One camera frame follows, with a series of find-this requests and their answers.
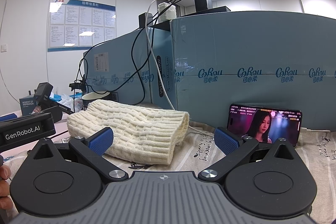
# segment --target bulletin board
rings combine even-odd
[[[50,0],[48,52],[86,50],[116,38],[116,7],[84,0]]]

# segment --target metal screw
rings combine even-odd
[[[122,177],[124,177],[126,175],[126,173],[123,170],[112,170],[111,172],[109,172],[109,176],[115,179],[120,179]]]
[[[206,177],[206,178],[214,178],[218,175],[218,173],[215,170],[207,169],[207,170],[203,170],[201,172],[201,175]]]

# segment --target product box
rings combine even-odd
[[[177,109],[226,127],[232,103],[298,109],[302,127],[336,130],[336,20],[244,11],[171,21]]]
[[[152,28],[148,28],[152,39]],[[94,47],[86,55],[88,65],[84,66],[87,75],[87,84],[95,91],[117,89],[135,71],[131,58],[131,49],[140,30],[133,31],[121,37]],[[145,30],[141,31],[133,48],[133,58],[137,68],[146,61],[150,52],[147,45]],[[168,96],[173,105],[176,105],[174,84],[174,59],[170,32],[155,29],[153,52],[159,64],[162,79]],[[145,89],[145,98],[142,103],[154,103],[162,108],[169,109],[169,104],[164,97],[161,84],[159,85],[158,73],[150,56],[146,65],[139,71]],[[143,98],[143,89],[138,74],[135,74],[121,88],[112,93],[113,100],[124,104],[136,104]]]
[[[22,116],[29,115],[33,112],[37,103],[34,100],[34,95],[29,95],[20,99],[20,107]]]

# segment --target finger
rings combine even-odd
[[[0,177],[3,179],[8,179],[11,174],[11,169],[7,165],[0,166]]]
[[[10,197],[0,198],[0,208],[4,210],[10,210],[13,208],[13,201]]]
[[[0,196],[9,195],[9,184],[5,180],[0,180]]]

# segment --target white knitted fabric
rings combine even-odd
[[[189,124],[188,112],[124,105],[96,100],[86,111],[68,117],[72,137],[90,137],[111,127],[113,145],[107,154],[140,164],[169,165],[175,145],[180,145]]]

